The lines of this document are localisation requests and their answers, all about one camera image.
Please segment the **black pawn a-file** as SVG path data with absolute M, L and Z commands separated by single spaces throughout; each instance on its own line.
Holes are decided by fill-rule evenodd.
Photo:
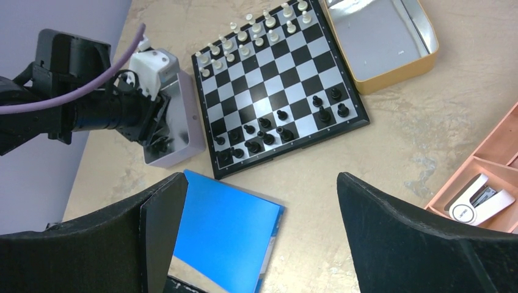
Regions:
M 331 94 L 331 98 L 335 101 L 339 101 L 341 100 L 341 97 L 342 97 L 342 93 L 340 91 L 339 88 L 336 88 L 336 87 L 332 87 L 330 89 L 330 94 Z

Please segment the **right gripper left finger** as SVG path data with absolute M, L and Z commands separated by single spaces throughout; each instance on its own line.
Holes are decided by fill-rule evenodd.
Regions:
M 1 236 L 2 292 L 163 292 L 188 181 L 151 187 L 42 232 Z

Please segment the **black chess piece corner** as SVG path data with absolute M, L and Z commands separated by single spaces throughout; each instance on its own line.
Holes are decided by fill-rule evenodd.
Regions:
M 337 108 L 337 115 L 341 118 L 346 118 L 350 114 L 349 107 L 346 106 L 344 103 L 340 103 Z

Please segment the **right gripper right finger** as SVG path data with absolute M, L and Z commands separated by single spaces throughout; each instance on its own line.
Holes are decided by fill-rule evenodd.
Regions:
M 341 172 L 337 195 L 362 292 L 516 292 L 517 236 L 446 219 Z

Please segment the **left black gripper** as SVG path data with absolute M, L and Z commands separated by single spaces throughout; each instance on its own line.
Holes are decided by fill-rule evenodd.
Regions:
M 96 90 L 72 102 L 70 129 L 73 132 L 111 129 L 130 142 L 150 147 L 166 139 L 166 110 L 169 98 L 154 101 L 141 90 Z

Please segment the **black chess rook corner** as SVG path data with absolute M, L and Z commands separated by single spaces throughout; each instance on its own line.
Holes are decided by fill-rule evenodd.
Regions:
M 224 162 L 227 162 L 232 158 L 232 154 L 228 150 L 218 151 L 217 158 L 223 164 Z

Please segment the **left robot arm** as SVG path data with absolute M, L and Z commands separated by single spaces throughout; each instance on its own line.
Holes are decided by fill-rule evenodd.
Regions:
M 168 99 L 144 87 L 144 75 L 125 68 L 144 38 L 111 63 L 108 43 L 43 29 L 35 60 L 13 79 L 1 78 L 1 154 L 46 134 L 71 144 L 79 131 L 113 129 L 153 154 L 166 151 Z

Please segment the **black pawn b-file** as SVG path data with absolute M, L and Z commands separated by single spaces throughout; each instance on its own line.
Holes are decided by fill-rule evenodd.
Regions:
M 312 104 L 315 107 L 321 107 L 323 105 L 323 100 L 319 96 L 314 95 L 312 97 Z

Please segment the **black chess piece d-file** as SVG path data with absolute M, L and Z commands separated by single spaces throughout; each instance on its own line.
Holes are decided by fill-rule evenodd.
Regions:
M 287 128 L 283 126 L 279 126 L 276 128 L 277 134 L 280 136 L 280 139 L 283 143 L 289 142 L 294 139 L 294 134 Z

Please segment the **black chess knight g-file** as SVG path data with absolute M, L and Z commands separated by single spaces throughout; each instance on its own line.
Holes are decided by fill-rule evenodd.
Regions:
M 244 150 L 241 148 L 231 148 L 231 155 L 237 159 L 241 159 L 244 157 Z

